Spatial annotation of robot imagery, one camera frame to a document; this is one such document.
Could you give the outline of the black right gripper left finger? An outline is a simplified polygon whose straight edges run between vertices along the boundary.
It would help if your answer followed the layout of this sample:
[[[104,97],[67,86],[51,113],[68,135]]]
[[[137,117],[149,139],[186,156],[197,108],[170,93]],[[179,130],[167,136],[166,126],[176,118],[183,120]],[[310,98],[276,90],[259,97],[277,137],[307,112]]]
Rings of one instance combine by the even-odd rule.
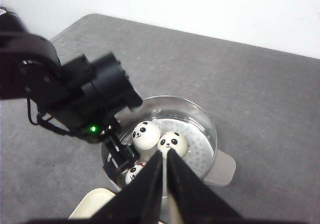
[[[157,224],[163,192],[163,156],[158,150],[137,177],[93,216],[31,219],[28,224]]]

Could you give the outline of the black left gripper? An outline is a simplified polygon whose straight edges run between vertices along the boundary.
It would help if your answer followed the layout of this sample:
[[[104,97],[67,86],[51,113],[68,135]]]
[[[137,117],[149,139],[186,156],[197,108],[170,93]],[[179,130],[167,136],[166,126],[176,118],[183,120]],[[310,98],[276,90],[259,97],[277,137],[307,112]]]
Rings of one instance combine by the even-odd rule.
[[[122,173],[128,170],[129,164],[138,162],[141,155],[133,144],[129,143],[125,144],[123,148],[120,147],[121,142],[117,132],[122,128],[113,114],[107,114],[101,124],[101,139],[110,152],[103,164],[103,169],[106,175],[115,182]],[[125,159],[125,161],[117,163],[115,159]]]

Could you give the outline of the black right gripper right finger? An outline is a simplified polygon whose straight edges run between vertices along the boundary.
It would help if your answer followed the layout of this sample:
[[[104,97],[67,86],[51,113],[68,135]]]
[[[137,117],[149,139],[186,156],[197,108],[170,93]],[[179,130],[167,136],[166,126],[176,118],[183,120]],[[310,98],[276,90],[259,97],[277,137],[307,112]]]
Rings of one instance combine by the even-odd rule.
[[[166,159],[167,190],[173,196],[184,224],[301,224],[241,216],[192,171],[174,149]]]

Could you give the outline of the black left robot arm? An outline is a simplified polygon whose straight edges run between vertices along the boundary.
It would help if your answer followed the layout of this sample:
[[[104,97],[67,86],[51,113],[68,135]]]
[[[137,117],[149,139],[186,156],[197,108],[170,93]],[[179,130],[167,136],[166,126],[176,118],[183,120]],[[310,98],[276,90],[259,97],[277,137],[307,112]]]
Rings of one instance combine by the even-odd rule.
[[[113,177],[140,158],[116,136],[116,113],[143,101],[115,56],[88,61],[81,55],[61,64],[52,43],[29,33],[5,8],[0,10],[0,98],[36,103],[36,126],[90,144],[103,142],[111,155],[106,169]]]

